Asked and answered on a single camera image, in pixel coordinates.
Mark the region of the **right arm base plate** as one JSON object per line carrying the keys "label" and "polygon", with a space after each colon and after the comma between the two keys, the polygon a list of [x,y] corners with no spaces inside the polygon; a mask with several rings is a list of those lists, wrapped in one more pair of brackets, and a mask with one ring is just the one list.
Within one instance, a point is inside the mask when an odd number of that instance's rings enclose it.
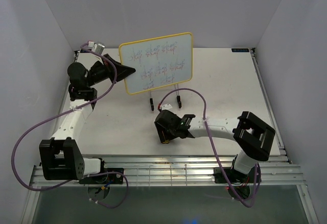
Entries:
{"label": "right arm base plate", "polygon": [[[224,167],[225,174],[227,175],[229,181],[234,185],[245,185],[248,183],[254,182],[254,170],[255,167],[251,169],[251,171],[245,175],[243,173],[239,173],[238,171],[235,171],[233,168],[227,168]],[[214,182],[216,184],[226,184],[227,181],[222,173],[222,170],[220,167],[214,167],[213,168],[213,174]]]}

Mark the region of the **yellow framed whiteboard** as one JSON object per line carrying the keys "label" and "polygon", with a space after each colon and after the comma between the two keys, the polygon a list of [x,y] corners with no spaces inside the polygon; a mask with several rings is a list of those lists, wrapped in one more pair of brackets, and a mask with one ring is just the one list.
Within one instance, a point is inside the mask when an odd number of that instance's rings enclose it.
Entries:
{"label": "yellow framed whiteboard", "polygon": [[135,69],[125,78],[129,95],[190,81],[193,77],[193,35],[190,32],[123,43],[121,64]]}

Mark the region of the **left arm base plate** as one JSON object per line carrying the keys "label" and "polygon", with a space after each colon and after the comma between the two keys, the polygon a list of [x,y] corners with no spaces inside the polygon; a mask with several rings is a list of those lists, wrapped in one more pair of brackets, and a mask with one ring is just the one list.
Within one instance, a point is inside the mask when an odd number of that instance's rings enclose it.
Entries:
{"label": "left arm base plate", "polygon": [[79,184],[88,184],[88,185],[94,185],[94,184],[102,184],[106,185],[108,183],[110,184],[123,184],[124,178],[120,174],[109,174],[109,175],[103,175],[103,176],[97,176],[97,177],[88,177],[83,178],[79,180]]}

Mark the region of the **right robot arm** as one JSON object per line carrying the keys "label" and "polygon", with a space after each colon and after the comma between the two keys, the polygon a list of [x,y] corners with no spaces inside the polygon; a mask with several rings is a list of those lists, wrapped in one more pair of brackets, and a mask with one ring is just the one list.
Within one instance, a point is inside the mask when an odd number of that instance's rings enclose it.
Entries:
{"label": "right robot arm", "polygon": [[176,138],[222,138],[236,142],[240,153],[235,157],[227,176],[230,181],[242,182],[258,162],[268,161],[275,138],[275,129],[255,114],[244,111],[237,118],[201,118],[186,114],[182,118],[162,110],[154,121],[161,143]]}

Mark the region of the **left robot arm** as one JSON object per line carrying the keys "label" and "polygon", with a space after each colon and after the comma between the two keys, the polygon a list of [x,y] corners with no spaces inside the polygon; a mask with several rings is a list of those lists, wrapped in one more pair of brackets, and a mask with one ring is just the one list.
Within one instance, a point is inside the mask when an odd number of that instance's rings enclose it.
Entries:
{"label": "left robot arm", "polygon": [[95,84],[110,79],[119,82],[133,73],[135,68],[125,66],[105,54],[87,69],[74,62],[67,69],[69,76],[68,93],[71,113],[64,119],[50,139],[39,145],[41,166],[46,180],[80,180],[90,175],[97,183],[108,178],[108,170],[99,158],[84,158],[77,142],[82,128],[93,112],[98,96]]}

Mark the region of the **wire whiteboard stand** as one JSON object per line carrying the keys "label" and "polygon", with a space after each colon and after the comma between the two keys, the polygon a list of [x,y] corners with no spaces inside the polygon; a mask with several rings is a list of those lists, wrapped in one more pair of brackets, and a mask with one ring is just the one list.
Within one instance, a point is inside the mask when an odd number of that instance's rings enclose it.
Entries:
{"label": "wire whiteboard stand", "polygon": [[182,100],[180,91],[178,90],[180,88],[179,84],[169,85],[164,88],[155,89],[147,91],[146,94],[148,95],[149,105],[151,112],[154,112],[157,110],[159,105],[165,104],[164,102],[160,102],[164,97],[168,98],[168,93],[170,96],[172,96],[172,101],[168,102],[168,104],[175,104],[177,106],[177,109],[182,108]]}

